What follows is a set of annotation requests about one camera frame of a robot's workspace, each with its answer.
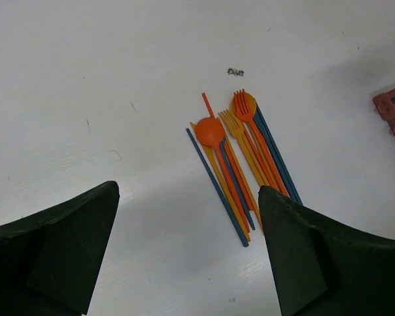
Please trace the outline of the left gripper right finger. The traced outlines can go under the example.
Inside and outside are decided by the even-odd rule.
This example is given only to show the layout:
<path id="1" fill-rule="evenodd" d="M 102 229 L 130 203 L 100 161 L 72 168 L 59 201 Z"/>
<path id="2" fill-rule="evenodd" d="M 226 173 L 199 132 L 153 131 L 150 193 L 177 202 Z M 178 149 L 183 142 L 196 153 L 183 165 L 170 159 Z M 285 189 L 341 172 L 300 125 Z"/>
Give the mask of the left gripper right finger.
<path id="1" fill-rule="evenodd" d="M 269 186 L 260 188 L 258 203 L 283 315 L 395 315 L 395 240 Z"/>

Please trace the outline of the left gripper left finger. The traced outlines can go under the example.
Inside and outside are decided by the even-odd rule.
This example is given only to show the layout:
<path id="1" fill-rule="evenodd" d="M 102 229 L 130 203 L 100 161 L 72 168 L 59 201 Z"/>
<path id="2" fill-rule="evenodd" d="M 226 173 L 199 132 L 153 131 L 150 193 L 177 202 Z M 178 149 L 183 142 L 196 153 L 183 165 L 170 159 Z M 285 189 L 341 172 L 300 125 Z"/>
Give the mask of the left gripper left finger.
<path id="1" fill-rule="evenodd" d="M 0 315 L 86 315 L 119 199 L 110 180 L 0 225 Z"/>

